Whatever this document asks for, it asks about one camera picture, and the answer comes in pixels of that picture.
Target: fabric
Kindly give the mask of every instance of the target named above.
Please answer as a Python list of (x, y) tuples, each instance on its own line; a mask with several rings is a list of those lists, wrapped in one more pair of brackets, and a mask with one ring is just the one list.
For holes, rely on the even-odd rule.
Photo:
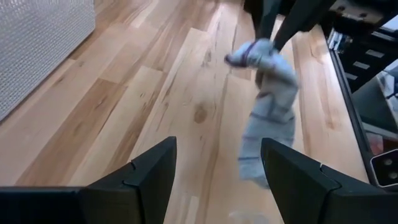
[(292, 147), (295, 115), (292, 108), (299, 89), (293, 68), (274, 50), (272, 42), (259, 39), (243, 44), (225, 57), (232, 67), (251, 67), (263, 74), (259, 94), (242, 136), (239, 176), (269, 188), (261, 162), (261, 141), (272, 138)]

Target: wicker texture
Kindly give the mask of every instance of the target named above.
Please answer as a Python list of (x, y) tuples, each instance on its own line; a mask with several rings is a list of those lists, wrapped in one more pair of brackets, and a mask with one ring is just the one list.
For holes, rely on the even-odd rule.
[(94, 28), (93, 0), (0, 0), (0, 120)]

